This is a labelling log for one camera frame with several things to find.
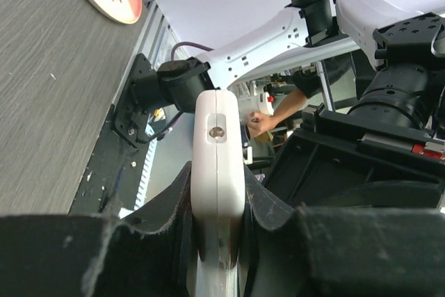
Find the mounting plate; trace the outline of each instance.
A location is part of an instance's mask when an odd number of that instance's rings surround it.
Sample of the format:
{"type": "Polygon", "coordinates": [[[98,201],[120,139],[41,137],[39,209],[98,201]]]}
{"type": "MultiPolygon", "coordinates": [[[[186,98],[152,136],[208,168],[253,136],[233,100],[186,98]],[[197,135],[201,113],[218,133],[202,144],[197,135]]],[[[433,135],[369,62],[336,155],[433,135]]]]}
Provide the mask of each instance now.
{"type": "Polygon", "coordinates": [[[136,103],[131,87],[136,80],[151,76],[156,76],[156,71],[153,70],[152,65],[143,54],[137,55],[116,106],[113,121],[114,130],[128,144],[136,148],[148,143],[148,135],[145,133],[145,128],[149,113],[136,103]]]}

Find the person's arm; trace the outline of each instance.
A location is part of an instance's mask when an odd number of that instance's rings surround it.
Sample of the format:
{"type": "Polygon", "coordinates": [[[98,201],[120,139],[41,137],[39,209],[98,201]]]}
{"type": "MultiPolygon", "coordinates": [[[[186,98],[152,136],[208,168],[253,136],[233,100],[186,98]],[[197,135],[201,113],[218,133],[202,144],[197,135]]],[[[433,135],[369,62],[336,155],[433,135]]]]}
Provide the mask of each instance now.
{"type": "Polygon", "coordinates": [[[290,92],[281,104],[278,105],[277,109],[275,109],[274,114],[269,117],[273,121],[273,124],[275,124],[274,127],[299,111],[305,105],[306,101],[306,96],[298,88],[290,92]]]}
{"type": "Polygon", "coordinates": [[[278,123],[299,111],[301,107],[305,105],[306,101],[306,96],[297,88],[284,98],[272,116],[268,117],[262,113],[253,113],[248,122],[250,137],[257,137],[275,128],[278,123]]]}

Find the gray wall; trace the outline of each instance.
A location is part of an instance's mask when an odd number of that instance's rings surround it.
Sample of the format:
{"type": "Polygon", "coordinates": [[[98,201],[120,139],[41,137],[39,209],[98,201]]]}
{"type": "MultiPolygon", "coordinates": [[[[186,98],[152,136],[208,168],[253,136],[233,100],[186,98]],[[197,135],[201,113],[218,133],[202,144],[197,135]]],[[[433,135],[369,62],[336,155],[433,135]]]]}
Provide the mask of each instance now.
{"type": "Polygon", "coordinates": [[[0,0],[0,214],[70,208],[145,16],[0,0]]]}

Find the hand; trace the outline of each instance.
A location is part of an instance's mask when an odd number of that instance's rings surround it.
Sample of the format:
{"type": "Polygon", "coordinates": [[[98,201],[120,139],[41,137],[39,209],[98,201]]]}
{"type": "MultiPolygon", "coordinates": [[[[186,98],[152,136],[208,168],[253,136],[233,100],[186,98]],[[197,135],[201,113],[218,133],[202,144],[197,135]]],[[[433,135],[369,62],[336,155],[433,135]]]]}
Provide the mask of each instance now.
{"type": "Polygon", "coordinates": [[[250,137],[255,138],[262,133],[269,131],[277,126],[273,116],[267,116],[263,113],[251,113],[248,120],[250,137]]]}

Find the black bracket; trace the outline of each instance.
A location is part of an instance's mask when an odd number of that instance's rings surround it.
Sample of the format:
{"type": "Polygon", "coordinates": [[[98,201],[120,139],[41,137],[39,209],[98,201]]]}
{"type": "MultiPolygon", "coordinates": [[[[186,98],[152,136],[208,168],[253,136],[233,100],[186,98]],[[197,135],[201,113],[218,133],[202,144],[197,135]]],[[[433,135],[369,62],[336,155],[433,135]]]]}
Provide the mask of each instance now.
{"type": "Polygon", "coordinates": [[[135,100],[132,86],[137,80],[150,77],[157,77],[156,71],[144,55],[137,55],[115,109],[115,132],[136,148],[148,143],[145,128],[149,113],[135,100]]]}
{"type": "Polygon", "coordinates": [[[339,31],[336,17],[332,17],[330,0],[291,0],[289,6],[301,8],[300,16],[305,19],[309,33],[306,47],[318,47],[347,38],[339,31]]]}
{"type": "Polygon", "coordinates": [[[443,38],[445,19],[426,13],[374,31],[378,44],[375,59],[386,60],[386,65],[419,64],[428,70],[445,68],[445,58],[432,53],[434,41],[443,38]]]}

